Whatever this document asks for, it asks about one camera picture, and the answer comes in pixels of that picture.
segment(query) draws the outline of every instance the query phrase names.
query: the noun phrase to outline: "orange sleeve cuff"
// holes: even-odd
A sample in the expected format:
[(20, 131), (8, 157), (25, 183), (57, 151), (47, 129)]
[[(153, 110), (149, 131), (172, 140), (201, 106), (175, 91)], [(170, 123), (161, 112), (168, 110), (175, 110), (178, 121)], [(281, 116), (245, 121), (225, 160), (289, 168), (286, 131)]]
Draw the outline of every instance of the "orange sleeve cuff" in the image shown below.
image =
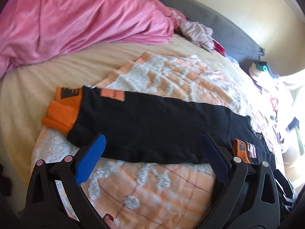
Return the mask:
[(82, 88), (56, 88), (55, 101), (51, 101), (42, 124), (68, 134), (74, 126), (82, 99)]

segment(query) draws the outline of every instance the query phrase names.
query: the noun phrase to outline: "orange and white blanket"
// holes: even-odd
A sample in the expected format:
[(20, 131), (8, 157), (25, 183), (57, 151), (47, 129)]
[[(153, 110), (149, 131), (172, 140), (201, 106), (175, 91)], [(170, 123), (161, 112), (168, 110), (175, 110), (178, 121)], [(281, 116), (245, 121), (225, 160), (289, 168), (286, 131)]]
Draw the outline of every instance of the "orange and white blanket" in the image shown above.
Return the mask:
[[(259, 107), (259, 96), (255, 92), (246, 96), (252, 87), (237, 87), (195, 55), (145, 52), (96, 86), (223, 105), (249, 115), (252, 128), (263, 133), (269, 150), (275, 153), (277, 168), (283, 171), (281, 149), (268, 125), (267, 111), (254, 109)], [(38, 159), (60, 161), (77, 150), (59, 131), (44, 127), (33, 151), (32, 168)], [(161, 165), (100, 158), (82, 188), (99, 214), (111, 214), (119, 228), (191, 229), (210, 209), (214, 179), (209, 164)], [(69, 215), (76, 218), (60, 183), (58, 188)]]

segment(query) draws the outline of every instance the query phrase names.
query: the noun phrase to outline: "green fabric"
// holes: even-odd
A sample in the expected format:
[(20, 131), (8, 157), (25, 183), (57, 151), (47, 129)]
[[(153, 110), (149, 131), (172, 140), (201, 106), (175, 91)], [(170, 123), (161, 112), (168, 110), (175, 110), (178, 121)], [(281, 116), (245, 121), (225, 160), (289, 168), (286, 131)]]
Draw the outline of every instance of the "green fabric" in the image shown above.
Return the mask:
[(267, 72), (268, 68), (265, 65), (260, 65), (259, 63), (256, 64), (256, 68), (258, 68), (260, 71)]
[(301, 156), (302, 156), (302, 155), (304, 155), (304, 145), (303, 145), (303, 143), (302, 143), (301, 135), (300, 135), (300, 132), (299, 132), (298, 127), (295, 126), (294, 129), (295, 129), (296, 137), (298, 138), (298, 144), (299, 144), (300, 154), (301, 154)]

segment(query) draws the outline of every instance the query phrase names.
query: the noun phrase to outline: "pink pin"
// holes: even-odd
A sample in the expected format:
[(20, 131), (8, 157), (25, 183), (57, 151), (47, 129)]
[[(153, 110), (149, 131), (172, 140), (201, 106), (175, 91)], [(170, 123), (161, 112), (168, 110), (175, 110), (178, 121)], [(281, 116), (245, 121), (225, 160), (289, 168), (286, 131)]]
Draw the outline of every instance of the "pink pin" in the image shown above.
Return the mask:
[(42, 165), (43, 164), (43, 160), (41, 160), (41, 159), (39, 159), (37, 162), (36, 162), (36, 165), (37, 166), (40, 166), (40, 165)]
[(65, 157), (65, 162), (71, 162), (72, 161), (72, 159), (73, 159), (73, 157), (72, 156), (66, 156)]

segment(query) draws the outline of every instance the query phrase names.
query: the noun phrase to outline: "orange label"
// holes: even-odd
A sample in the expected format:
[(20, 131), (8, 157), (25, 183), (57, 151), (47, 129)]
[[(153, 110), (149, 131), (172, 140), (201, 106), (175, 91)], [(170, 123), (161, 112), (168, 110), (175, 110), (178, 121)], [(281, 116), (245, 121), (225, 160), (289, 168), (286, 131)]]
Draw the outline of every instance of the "orange label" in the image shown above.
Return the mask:
[(115, 89), (101, 89), (101, 96), (108, 97), (111, 99), (125, 101), (125, 92)]

